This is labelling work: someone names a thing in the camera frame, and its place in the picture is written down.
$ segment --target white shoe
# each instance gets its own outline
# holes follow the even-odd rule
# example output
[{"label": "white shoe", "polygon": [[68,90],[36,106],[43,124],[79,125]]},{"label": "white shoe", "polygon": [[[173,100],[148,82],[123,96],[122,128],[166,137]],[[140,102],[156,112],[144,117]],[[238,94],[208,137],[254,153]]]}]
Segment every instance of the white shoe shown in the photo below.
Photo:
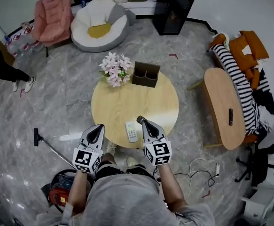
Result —
[{"label": "white shoe", "polygon": [[132,156],[129,156],[129,157],[126,159],[126,163],[127,163],[127,167],[132,167],[132,166],[138,165],[137,160],[134,159]]},{"label": "white shoe", "polygon": [[29,90],[31,90],[33,84],[35,82],[35,77],[30,77],[30,81],[26,82],[26,85],[25,85],[25,92],[29,92]]},{"label": "white shoe", "polygon": [[112,156],[115,155],[115,151],[116,151],[117,147],[118,147],[118,145],[109,141],[108,146],[107,146],[107,153],[110,153]]},{"label": "white shoe", "polygon": [[13,82],[13,91],[16,92],[19,87],[19,80],[16,80],[16,82]]}]

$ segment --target vacuum nozzle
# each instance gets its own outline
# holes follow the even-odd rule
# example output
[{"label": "vacuum nozzle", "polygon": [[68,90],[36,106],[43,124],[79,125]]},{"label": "vacuum nozzle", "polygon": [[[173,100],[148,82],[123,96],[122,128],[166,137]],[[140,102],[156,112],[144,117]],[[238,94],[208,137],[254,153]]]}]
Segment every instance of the vacuum nozzle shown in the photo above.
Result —
[{"label": "vacuum nozzle", "polygon": [[33,144],[34,146],[39,146],[39,129],[34,128],[33,129]]}]

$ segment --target black cabinet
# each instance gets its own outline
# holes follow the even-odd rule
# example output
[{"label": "black cabinet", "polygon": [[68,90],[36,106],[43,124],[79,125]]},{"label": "black cabinet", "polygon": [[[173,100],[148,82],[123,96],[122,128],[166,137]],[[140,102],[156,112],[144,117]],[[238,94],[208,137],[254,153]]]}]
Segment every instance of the black cabinet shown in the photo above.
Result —
[{"label": "black cabinet", "polygon": [[153,24],[160,35],[178,35],[194,0],[157,0]]}]

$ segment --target flower bouquet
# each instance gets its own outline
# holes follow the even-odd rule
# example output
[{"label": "flower bouquet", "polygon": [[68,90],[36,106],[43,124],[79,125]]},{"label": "flower bouquet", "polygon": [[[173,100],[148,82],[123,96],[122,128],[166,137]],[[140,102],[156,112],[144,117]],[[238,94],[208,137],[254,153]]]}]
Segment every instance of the flower bouquet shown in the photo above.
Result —
[{"label": "flower bouquet", "polygon": [[126,83],[130,80],[131,75],[128,73],[128,69],[132,67],[132,63],[123,54],[119,56],[109,52],[109,55],[103,59],[99,66],[103,69],[99,72],[107,77],[107,82],[112,87],[119,87],[121,82]]}]

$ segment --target person's arm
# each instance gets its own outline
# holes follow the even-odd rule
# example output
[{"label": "person's arm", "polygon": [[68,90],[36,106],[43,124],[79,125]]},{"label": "person's arm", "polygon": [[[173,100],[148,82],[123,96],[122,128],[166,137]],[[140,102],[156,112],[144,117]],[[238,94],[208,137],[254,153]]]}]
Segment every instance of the person's arm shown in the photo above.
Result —
[{"label": "person's arm", "polygon": [[73,185],[71,187],[68,204],[73,206],[72,215],[79,214],[85,210],[86,207],[86,184],[87,174],[77,171]]},{"label": "person's arm", "polygon": [[182,189],[168,164],[158,166],[158,168],[168,208],[172,212],[178,212],[181,207],[187,206]]}]

